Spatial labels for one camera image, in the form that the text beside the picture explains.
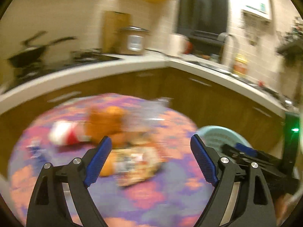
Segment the white electric kettle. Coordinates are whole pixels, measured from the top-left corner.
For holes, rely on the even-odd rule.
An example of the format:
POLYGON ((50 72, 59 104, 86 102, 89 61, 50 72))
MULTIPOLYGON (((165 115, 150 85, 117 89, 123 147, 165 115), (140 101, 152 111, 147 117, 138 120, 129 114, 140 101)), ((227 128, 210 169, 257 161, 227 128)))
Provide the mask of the white electric kettle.
POLYGON ((187 50, 189 38, 181 34, 170 34, 166 55, 172 58, 181 58, 187 50))

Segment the black wall shelf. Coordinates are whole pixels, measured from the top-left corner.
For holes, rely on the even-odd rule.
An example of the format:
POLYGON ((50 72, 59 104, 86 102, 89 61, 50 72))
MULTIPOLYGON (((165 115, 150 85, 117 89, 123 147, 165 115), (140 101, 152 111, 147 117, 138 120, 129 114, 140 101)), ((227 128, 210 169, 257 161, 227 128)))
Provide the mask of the black wall shelf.
POLYGON ((302 62, 302 18, 296 16, 291 24, 290 31, 280 32, 276 30, 279 46, 276 53, 282 55, 288 64, 296 60, 302 62))

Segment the dark kitchen window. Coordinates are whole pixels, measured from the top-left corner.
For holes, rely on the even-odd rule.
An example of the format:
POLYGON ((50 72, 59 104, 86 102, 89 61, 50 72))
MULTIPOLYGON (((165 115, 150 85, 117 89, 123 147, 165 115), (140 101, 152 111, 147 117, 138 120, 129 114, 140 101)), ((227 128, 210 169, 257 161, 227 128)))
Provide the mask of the dark kitchen window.
POLYGON ((179 0, 176 32, 188 37, 194 50, 204 55, 219 54, 226 32, 229 0, 179 0))

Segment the wooden cutting board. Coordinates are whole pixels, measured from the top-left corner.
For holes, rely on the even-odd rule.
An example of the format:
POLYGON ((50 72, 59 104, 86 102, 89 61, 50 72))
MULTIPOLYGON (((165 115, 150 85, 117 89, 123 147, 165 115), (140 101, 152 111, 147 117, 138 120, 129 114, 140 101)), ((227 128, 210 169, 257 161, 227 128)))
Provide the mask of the wooden cutting board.
POLYGON ((103 27, 101 34, 102 52, 115 52, 117 33, 120 28, 131 25, 132 16, 129 13, 105 11, 103 13, 103 27))

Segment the red white paper cup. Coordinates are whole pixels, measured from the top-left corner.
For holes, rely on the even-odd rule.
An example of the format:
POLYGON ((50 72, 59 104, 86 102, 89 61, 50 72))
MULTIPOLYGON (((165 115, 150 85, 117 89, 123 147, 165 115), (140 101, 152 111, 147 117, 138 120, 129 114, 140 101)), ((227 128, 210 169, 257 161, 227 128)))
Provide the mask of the red white paper cup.
POLYGON ((77 145, 90 141, 83 121, 56 121, 48 134, 49 140, 57 147, 77 145))

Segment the clear plastic bag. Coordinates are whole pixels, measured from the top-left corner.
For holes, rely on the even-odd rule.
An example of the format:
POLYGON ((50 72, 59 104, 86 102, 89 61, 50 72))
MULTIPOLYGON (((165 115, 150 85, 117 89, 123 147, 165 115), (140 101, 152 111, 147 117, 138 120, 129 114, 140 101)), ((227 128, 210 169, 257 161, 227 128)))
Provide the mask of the clear plastic bag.
POLYGON ((154 100, 143 100, 138 106, 127 110, 123 120, 126 132, 149 132, 156 128, 165 119, 161 116, 169 108, 169 97, 160 97, 154 100))

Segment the light blue plastic basket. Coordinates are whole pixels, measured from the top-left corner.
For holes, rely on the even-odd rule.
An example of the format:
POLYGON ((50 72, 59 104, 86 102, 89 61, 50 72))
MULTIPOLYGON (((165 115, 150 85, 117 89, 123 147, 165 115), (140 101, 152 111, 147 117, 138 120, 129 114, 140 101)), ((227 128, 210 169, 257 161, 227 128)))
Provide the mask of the light blue plastic basket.
POLYGON ((228 144, 235 147, 236 143, 252 148, 250 143, 237 132, 221 126, 204 126, 196 131, 196 134, 202 139, 208 147, 214 148, 221 152, 221 147, 228 144))

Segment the crumpled orange snack bag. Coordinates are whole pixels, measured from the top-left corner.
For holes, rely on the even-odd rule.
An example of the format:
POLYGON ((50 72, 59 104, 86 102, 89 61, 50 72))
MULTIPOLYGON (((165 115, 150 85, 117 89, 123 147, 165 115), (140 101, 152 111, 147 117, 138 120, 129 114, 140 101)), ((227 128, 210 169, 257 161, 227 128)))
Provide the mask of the crumpled orange snack bag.
POLYGON ((122 127, 125 114, 126 111, 117 106, 103 109, 92 108, 85 121, 85 134, 95 144, 108 136, 114 149, 122 148, 126 143, 126 133, 122 127))

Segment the steel sink faucet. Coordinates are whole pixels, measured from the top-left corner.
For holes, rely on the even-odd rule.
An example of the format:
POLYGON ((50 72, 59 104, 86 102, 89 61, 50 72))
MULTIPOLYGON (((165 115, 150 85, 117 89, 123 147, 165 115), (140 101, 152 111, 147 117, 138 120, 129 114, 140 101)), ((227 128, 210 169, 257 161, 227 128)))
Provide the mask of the steel sink faucet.
POLYGON ((220 64, 225 65, 227 70, 232 73, 235 58, 239 52, 239 40, 235 35, 229 32, 220 33, 217 40, 222 43, 219 53, 220 64))

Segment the orange snack wrapper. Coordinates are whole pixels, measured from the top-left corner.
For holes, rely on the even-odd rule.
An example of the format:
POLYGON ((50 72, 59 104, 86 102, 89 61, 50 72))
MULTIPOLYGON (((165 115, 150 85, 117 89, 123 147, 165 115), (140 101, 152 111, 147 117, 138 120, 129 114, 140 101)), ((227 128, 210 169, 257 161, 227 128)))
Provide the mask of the orange snack wrapper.
POLYGON ((166 156, 155 145, 116 149, 112 154, 113 176, 119 187, 149 180, 166 162, 166 156))

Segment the wooden base cabinets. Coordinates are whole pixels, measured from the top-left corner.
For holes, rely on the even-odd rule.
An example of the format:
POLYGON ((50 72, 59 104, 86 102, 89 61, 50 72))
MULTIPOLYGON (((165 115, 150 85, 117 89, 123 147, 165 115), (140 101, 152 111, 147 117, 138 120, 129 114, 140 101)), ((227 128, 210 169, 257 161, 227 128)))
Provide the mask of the wooden base cabinets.
POLYGON ((1 102, 1 173, 6 175, 12 149, 38 115, 73 97, 118 93, 146 100, 172 99, 172 108, 198 127, 217 125, 242 135, 254 148, 270 151, 283 134, 284 112, 264 93, 205 72, 200 76, 175 68, 123 73, 55 89, 38 85, 1 102))

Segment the brown rice cooker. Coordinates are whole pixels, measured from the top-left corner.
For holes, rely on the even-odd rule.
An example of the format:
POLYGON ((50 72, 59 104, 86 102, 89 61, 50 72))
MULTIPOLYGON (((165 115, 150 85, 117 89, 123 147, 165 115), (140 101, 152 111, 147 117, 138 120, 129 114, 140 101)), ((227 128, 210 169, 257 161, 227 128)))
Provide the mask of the brown rice cooker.
POLYGON ((123 55, 143 55, 149 31, 144 28, 128 26, 117 32, 116 52, 123 55))

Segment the floral tablecloth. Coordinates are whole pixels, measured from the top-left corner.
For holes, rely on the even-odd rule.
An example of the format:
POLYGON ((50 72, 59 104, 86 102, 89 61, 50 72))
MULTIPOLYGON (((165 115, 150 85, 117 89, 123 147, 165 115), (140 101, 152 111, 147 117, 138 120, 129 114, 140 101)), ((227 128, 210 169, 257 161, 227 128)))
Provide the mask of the floral tablecloth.
POLYGON ((192 154, 196 125, 161 101, 103 94, 61 105, 27 127, 10 158, 10 194, 22 222, 37 177, 81 158, 104 136, 109 154, 89 193, 108 226, 193 226, 213 193, 192 154))

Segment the black gas stove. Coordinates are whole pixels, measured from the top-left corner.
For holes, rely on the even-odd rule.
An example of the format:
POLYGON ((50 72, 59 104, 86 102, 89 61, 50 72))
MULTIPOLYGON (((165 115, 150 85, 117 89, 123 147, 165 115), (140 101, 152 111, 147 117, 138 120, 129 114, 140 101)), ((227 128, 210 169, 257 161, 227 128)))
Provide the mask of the black gas stove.
POLYGON ((31 80, 38 79, 39 77, 49 75, 51 73, 59 72, 69 68, 75 68, 90 64, 98 64, 107 61, 116 61, 121 58, 108 56, 102 53, 102 49, 87 49, 80 51, 71 51, 70 58, 51 63, 50 65, 41 65, 34 63, 29 67, 23 69, 15 69, 15 77, 13 80, 8 81, 1 85, 1 94, 4 94, 22 84, 31 80))

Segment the black frying pan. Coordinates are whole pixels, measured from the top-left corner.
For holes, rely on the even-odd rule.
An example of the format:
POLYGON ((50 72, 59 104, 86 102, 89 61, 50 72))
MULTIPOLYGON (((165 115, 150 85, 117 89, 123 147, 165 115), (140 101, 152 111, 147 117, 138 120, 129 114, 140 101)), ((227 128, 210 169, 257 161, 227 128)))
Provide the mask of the black frying pan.
POLYGON ((27 65, 41 62, 42 56, 45 54, 47 49, 50 46, 68 41, 68 40, 76 40, 76 36, 67 36, 67 37, 62 37, 58 38, 56 40, 52 40, 49 43, 45 45, 38 45, 34 46, 31 45, 31 42, 38 37, 43 36, 44 34, 48 33, 47 31, 38 31, 34 36, 24 40, 21 42, 21 45, 23 45, 23 49, 12 55, 10 58, 8 58, 9 63, 11 64, 12 67, 14 68, 25 68, 27 65))

